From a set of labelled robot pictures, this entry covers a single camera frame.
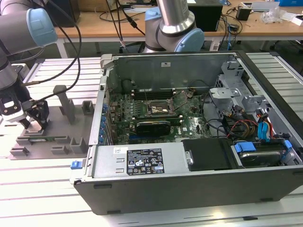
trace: warning label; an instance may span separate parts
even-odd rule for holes
[[[128,175],[162,173],[164,173],[164,163],[160,148],[127,151]]]

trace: blue latch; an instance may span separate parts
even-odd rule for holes
[[[287,150],[290,150],[293,146],[289,140],[284,141],[284,145],[286,146]]]
[[[80,161],[73,161],[71,163],[71,169],[82,169],[82,162],[80,162]]]
[[[252,142],[240,142],[235,145],[237,153],[256,151],[256,148]]]
[[[267,138],[268,125],[264,122],[260,122],[258,125],[258,138],[261,140],[266,140],[269,142],[270,139]]]

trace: slotted metal worktable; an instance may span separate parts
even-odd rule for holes
[[[303,85],[300,75],[283,59],[269,53],[253,53],[249,57],[302,119]],[[51,77],[70,62],[71,59],[49,59],[37,63],[27,79]],[[80,80],[67,93],[76,105],[83,100],[96,102],[99,71],[99,58],[81,59]],[[50,94],[55,84],[71,85],[76,73],[77,65],[74,65],[57,80],[35,85],[29,91],[33,98],[41,98]],[[48,102],[52,106],[59,105],[56,97]],[[97,216],[69,182],[73,159],[10,161],[7,158],[21,132],[21,125],[7,122],[0,125],[0,226],[303,226],[303,187],[278,202]],[[252,220],[243,219],[247,216],[253,217]]]

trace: gray 3d-printed holder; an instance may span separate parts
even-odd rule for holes
[[[62,106],[49,107],[49,124],[45,130],[23,130],[10,151],[11,160],[86,157],[93,103],[84,101],[82,105],[75,106],[71,100],[61,98]]]

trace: gray robot arm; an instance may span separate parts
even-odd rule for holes
[[[53,24],[44,9],[31,9],[28,0],[0,0],[0,114],[9,122],[21,122],[29,126],[26,116],[34,116],[46,127],[47,102],[39,107],[24,106],[31,100],[26,87],[18,78],[7,56],[32,50],[57,41]]]
[[[196,52],[204,33],[196,27],[187,0],[157,0],[158,6],[145,14],[144,52]]]

